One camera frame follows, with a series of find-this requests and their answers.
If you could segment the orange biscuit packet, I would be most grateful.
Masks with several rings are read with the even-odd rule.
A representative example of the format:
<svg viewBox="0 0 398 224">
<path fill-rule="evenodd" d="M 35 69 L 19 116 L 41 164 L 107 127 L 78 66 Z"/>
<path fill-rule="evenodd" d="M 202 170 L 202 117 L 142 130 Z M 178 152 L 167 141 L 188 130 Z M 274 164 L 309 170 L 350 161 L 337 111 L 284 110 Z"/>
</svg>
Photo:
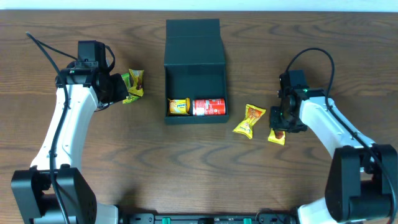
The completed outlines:
<svg viewBox="0 0 398 224">
<path fill-rule="evenodd" d="M 185 116 L 189 115 L 190 111 L 190 99 L 169 99 L 169 115 Z"/>
</svg>

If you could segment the red chips can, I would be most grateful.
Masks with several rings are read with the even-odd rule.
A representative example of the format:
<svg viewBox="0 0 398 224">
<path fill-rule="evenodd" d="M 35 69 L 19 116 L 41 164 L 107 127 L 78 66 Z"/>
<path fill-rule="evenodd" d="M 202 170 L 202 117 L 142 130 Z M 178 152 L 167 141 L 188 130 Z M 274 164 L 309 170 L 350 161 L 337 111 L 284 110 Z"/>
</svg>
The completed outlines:
<svg viewBox="0 0 398 224">
<path fill-rule="evenodd" d="M 226 114 L 226 103 L 222 98 L 193 100 L 194 116 L 216 116 Z"/>
</svg>

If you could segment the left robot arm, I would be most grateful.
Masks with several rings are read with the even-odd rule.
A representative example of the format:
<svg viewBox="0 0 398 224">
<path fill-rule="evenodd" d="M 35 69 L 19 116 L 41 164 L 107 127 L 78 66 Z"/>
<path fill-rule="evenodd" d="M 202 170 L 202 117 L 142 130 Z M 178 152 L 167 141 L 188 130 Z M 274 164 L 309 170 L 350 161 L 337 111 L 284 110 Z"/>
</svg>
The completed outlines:
<svg viewBox="0 0 398 224">
<path fill-rule="evenodd" d="M 27 170 L 17 170 L 11 188 L 24 223 L 118 223 L 115 205 L 104 205 L 81 174 L 81 157 L 95 111 L 124 100 L 127 88 L 107 63 L 111 49 L 81 40 L 78 55 L 57 70 L 55 111 L 40 151 Z"/>
</svg>

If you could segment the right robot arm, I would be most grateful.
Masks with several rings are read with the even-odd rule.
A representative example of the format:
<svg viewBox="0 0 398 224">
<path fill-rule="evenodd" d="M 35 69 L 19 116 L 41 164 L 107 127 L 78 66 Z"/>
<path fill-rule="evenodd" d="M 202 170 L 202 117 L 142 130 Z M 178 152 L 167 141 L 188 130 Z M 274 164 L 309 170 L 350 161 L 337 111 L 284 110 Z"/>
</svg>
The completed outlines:
<svg viewBox="0 0 398 224">
<path fill-rule="evenodd" d="M 297 209 L 297 223 L 354 223 L 397 213 L 397 151 L 359 132 L 321 88 L 310 88 L 301 70 L 280 75 L 280 106 L 270 127 L 299 133 L 311 129 L 332 158 L 325 195 Z"/>
</svg>

